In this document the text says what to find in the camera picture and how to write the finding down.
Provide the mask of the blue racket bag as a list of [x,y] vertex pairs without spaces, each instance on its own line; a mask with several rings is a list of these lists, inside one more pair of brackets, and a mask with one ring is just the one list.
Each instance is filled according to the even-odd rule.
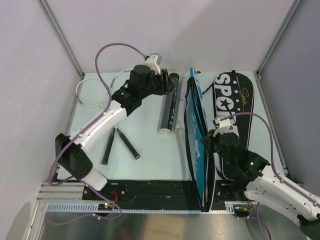
[[208,213],[214,201],[216,170],[214,158],[203,144],[208,135],[208,124],[199,76],[194,67],[188,69],[186,76],[183,120],[187,163],[199,208]]

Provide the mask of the white shuttlecock tube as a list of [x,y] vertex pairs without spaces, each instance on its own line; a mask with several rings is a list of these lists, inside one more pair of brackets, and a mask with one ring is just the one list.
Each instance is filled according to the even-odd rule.
[[180,85],[180,95],[177,106],[177,116],[175,123],[175,132],[177,134],[185,133],[185,124],[184,124],[184,113],[185,113],[185,104],[186,104],[186,92],[187,92],[187,77],[183,76]]

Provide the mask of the black shuttlecock tube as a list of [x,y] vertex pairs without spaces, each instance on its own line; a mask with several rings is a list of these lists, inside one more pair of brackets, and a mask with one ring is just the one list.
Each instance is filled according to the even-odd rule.
[[173,90],[169,95],[166,95],[164,98],[162,118],[159,128],[159,133],[162,135],[170,135],[172,133],[179,87],[179,74],[173,72],[169,74],[169,77],[173,81]]

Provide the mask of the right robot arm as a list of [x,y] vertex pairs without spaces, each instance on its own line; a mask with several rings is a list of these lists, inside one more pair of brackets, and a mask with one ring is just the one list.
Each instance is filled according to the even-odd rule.
[[209,154],[218,154],[235,168],[232,197],[245,197],[284,215],[312,240],[320,238],[320,198],[272,168],[268,160],[245,149],[232,132],[201,139]]

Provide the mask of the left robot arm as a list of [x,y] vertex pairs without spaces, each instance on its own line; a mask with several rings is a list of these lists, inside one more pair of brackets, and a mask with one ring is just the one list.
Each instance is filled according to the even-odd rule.
[[159,74],[147,65],[136,65],[129,78],[111,96],[111,102],[90,122],[71,135],[55,138],[56,161],[72,177],[93,188],[99,199],[111,194],[108,179],[100,173],[87,156],[88,151],[112,127],[127,118],[150,95],[169,95],[178,85],[178,75],[163,68]]

